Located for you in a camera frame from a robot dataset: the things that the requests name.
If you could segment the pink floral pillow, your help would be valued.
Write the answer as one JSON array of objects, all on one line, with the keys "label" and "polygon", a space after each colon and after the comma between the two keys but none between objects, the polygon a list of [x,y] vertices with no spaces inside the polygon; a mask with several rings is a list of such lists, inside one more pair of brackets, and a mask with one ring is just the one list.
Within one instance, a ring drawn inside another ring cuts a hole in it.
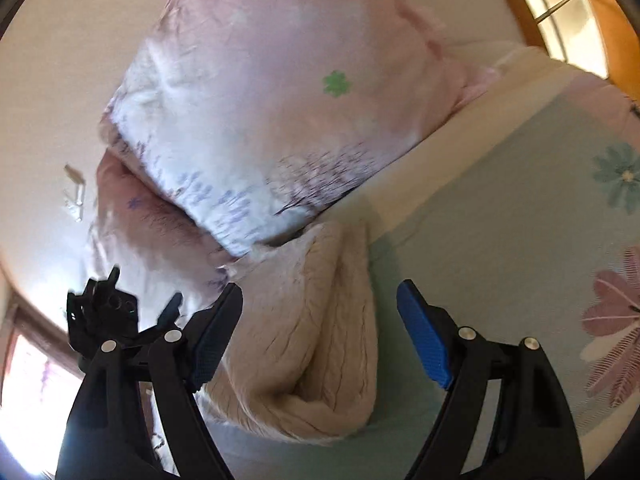
[{"label": "pink floral pillow", "polygon": [[168,0],[100,133],[240,256],[303,229],[497,77],[407,0]]},{"label": "pink floral pillow", "polygon": [[228,282],[232,257],[181,209],[148,188],[113,153],[96,170],[94,218],[88,234],[86,274],[104,280],[114,266],[117,288],[138,300],[138,326],[156,324],[177,292],[177,325],[213,304]]}]

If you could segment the beige cable knit sweater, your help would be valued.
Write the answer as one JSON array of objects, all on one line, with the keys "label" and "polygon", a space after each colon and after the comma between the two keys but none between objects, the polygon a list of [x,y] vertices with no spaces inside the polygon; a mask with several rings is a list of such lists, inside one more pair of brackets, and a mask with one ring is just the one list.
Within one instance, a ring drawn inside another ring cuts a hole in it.
[{"label": "beige cable knit sweater", "polygon": [[206,422],[281,442],[354,434],[376,399],[378,330],[364,226],[316,223],[228,272],[243,311],[196,400]]}]

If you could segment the wooden framed window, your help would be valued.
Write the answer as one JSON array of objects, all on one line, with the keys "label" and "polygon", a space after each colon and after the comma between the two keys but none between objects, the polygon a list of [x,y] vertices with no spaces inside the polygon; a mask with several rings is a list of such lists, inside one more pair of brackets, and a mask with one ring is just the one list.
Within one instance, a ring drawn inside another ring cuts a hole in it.
[{"label": "wooden framed window", "polygon": [[506,0],[526,44],[639,93],[639,34],[616,0]]}]

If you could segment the pink floral left pillow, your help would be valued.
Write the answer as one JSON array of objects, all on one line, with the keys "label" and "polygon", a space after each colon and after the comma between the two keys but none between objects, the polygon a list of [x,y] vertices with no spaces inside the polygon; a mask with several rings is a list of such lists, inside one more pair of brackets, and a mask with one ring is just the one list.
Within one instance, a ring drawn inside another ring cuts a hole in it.
[{"label": "pink floral left pillow", "polygon": [[181,209],[148,188],[113,153],[96,170],[94,218],[88,234],[86,274],[104,280],[114,266],[117,288],[138,300],[138,326],[156,324],[177,292],[177,325],[213,304],[228,282],[232,257]]}]

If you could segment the pink floral right pillow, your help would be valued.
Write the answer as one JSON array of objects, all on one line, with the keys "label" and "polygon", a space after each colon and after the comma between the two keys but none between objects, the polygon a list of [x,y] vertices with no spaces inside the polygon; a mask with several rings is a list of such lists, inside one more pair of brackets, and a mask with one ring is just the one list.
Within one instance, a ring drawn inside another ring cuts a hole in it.
[{"label": "pink floral right pillow", "polygon": [[497,77],[407,0],[168,0],[100,133],[240,256],[303,229]]}]

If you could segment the pastel floral bed sheet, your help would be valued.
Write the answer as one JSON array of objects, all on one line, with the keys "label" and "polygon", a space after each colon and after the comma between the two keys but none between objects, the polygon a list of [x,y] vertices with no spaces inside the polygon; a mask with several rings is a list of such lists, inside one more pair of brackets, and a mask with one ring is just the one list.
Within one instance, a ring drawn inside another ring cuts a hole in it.
[{"label": "pastel floral bed sheet", "polygon": [[401,479],[444,394],[396,308],[403,280],[484,337],[537,338],[566,394],[585,470],[639,407],[639,109],[535,48],[470,57],[500,80],[326,212],[363,221],[378,304],[378,398],[327,446],[213,426],[239,479]]}]

